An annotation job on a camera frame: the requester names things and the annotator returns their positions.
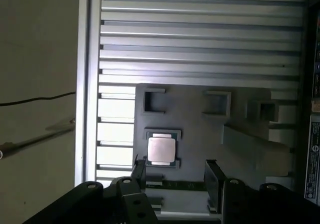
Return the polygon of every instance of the mounting hole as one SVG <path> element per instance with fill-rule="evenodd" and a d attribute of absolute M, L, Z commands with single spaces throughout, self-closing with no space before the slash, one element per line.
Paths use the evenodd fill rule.
<path fill-rule="evenodd" d="M 144 212 L 139 212 L 137 214 L 138 218 L 144 218 L 146 216 L 146 214 Z"/>
<path fill-rule="evenodd" d="M 93 188 L 96 188 L 96 186 L 97 186 L 97 185 L 95 185 L 95 184 L 91 184 L 91 185 L 88 185 L 88 188 L 89 188 L 89 189 L 93 189 Z"/>

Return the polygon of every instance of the wall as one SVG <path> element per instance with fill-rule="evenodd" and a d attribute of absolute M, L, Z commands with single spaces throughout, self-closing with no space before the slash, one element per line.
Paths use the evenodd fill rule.
<path fill-rule="evenodd" d="M 0 0 L 0 103 L 76 90 L 78 0 Z M 0 107 L 0 144 L 46 134 L 76 97 Z M 74 132 L 0 160 L 0 223 L 21 223 L 73 188 Z"/>

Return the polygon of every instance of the label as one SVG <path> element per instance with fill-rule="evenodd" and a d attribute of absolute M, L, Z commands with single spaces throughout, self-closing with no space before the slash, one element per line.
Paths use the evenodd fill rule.
<path fill-rule="evenodd" d="M 320 122 L 311 122 L 304 197 L 314 203 L 318 197 L 319 157 Z"/>
<path fill-rule="evenodd" d="M 320 113 L 320 100 L 311 101 L 311 111 L 313 113 Z"/>

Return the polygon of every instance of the black cable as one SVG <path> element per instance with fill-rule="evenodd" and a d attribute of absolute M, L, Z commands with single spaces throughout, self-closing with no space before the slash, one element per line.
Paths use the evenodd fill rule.
<path fill-rule="evenodd" d="M 36 97 L 36 98 L 27 99 L 27 100 L 5 102 L 5 103 L 0 103 L 0 107 L 19 105 L 19 104 L 30 103 L 30 102 L 39 101 L 39 100 L 54 100 L 54 99 L 63 98 L 63 97 L 74 95 L 74 94 L 76 94 L 76 92 L 72 91 L 72 92 L 68 92 L 65 94 L 56 95 L 56 96 L 52 96 L 52 97 Z"/>

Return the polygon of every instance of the screw hole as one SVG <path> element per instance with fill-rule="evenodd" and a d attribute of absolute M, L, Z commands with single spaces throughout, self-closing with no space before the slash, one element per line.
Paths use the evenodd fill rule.
<path fill-rule="evenodd" d="M 139 212 L 137 214 L 138 218 L 144 218 L 146 216 L 146 214 L 144 212 Z"/>

